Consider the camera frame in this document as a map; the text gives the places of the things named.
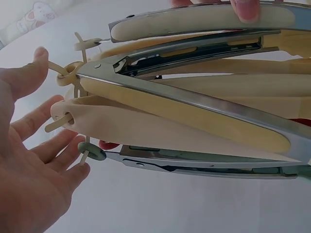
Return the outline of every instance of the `cream plastic handle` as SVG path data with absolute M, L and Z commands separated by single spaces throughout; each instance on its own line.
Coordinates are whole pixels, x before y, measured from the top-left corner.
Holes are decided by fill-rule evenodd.
M 255 150 L 98 96 L 58 102 L 51 109 L 53 119 L 68 112 L 73 116 L 74 122 L 65 124 L 65 128 L 103 141 L 168 150 L 293 161 L 282 155 Z
M 87 92 L 94 95 L 120 102 L 255 149 L 281 153 L 288 151 L 290 148 L 290 142 L 283 135 L 228 116 L 88 78 L 81 78 L 80 83 Z
M 111 29 L 112 39 L 125 42 L 174 33 L 219 31 L 245 28 L 232 6 L 209 5 L 168 10 L 151 15 L 137 16 L 117 23 Z M 295 25 L 295 15 L 277 5 L 261 5 L 255 28 L 288 28 Z
M 266 35 L 263 47 L 278 47 L 290 55 L 303 58 L 311 57 L 311 32 L 282 30 L 281 34 Z

